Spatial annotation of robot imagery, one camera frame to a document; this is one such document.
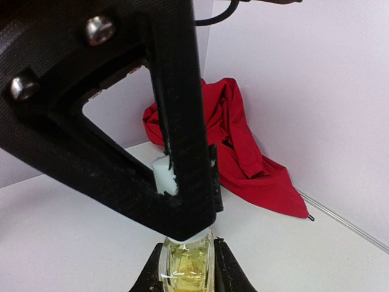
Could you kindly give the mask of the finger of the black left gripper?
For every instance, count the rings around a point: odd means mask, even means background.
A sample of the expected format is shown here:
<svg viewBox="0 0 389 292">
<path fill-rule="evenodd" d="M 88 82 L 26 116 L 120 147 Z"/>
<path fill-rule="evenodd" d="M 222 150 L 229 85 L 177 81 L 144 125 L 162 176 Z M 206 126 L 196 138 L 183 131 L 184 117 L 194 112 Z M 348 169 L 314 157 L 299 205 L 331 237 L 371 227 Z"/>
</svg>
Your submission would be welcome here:
<svg viewBox="0 0 389 292">
<path fill-rule="evenodd" d="M 176 189 L 125 147 L 154 99 Z M 1 148 L 184 241 L 218 211 L 192 1 L 2 1 Z"/>
<path fill-rule="evenodd" d="M 219 180 L 218 170 L 218 154 L 216 144 L 208 146 L 210 155 L 210 170 L 212 174 L 212 185 L 213 185 L 213 198 L 215 202 L 215 211 L 222 212 L 224 210 L 222 195 L 221 195 L 221 183 Z"/>
</svg>

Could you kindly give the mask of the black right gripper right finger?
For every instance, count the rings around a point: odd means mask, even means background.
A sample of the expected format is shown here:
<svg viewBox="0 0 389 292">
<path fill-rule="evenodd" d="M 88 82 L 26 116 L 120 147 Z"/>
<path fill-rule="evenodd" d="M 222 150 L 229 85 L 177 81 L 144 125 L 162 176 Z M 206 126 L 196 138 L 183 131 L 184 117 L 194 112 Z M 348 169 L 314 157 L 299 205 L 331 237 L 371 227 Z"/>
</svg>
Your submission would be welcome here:
<svg viewBox="0 0 389 292">
<path fill-rule="evenodd" d="M 223 238 L 214 239 L 215 291 L 256 292 Z"/>
</svg>

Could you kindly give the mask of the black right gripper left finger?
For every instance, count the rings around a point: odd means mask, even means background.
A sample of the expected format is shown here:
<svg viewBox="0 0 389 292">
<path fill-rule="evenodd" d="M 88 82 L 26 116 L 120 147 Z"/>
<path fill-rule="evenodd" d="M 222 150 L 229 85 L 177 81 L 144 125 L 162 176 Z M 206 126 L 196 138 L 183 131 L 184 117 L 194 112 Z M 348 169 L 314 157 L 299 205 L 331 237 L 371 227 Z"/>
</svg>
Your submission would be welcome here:
<svg viewBox="0 0 389 292">
<path fill-rule="evenodd" d="M 139 277 L 129 292 L 163 291 L 163 283 L 159 280 L 159 259 L 161 250 L 162 243 L 158 243 L 154 247 Z"/>
</svg>

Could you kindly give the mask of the yellow nail polish bottle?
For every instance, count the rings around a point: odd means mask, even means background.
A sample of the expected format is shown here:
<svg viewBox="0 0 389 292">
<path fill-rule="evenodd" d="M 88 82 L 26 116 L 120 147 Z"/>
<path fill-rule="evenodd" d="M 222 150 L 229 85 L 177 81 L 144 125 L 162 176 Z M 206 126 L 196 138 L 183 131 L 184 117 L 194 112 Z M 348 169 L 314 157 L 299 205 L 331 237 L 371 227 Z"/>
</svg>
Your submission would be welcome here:
<svg viewBox="0 0 389 292">
<path fill-rule="evenodd" d="M 211 229 L 179 242 L 167 237 L 159 258 L 164 291 L 215 291 L 215 247 Z"/>
</svg>

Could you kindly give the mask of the grey nail polish cap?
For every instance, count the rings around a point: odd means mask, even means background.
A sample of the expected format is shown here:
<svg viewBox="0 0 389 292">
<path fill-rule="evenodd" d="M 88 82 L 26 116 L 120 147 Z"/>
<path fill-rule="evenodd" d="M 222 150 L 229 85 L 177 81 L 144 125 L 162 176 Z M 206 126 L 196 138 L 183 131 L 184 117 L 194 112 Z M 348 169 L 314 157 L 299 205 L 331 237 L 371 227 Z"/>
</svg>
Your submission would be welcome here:
<svg viewBox="0 0 389 292">
<path fill-rule="evenodd" d="M 156 183 L 157 193 L 159 195 L 172 196 L 174 199 L 177 199 L 178 186 L 176 182 L 176 175 L 174 174 L 174 168 L 170 162 L 170 155 L 158 157 L 152 163 L 152 170 Z M 210 228 L 206 228 L 184 241 L 179 241 L 170 237 L 168 237 L 168 239 L 177 244 L 190 244 L 199 242 L 205 238 L 209 232 Z"/>
</svg>

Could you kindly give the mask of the red cloth garment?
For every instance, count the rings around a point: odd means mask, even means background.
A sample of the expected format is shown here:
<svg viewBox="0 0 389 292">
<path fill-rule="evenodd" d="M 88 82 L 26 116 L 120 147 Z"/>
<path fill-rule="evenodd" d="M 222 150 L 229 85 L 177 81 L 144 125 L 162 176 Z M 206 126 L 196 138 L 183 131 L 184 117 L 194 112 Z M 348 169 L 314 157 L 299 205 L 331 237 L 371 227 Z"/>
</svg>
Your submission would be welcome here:
<svg viewBox="0 0 389 292">
<path fill-rule="evenodd" d="M 201 89 L 207 139 L 216 145 L 221 184 L 253 205 L 308 218 L 304 199 L 292 185 L 287 168 L 263 155 L 257 145 L 236 80 L 202 81 Z"/>
</svg>

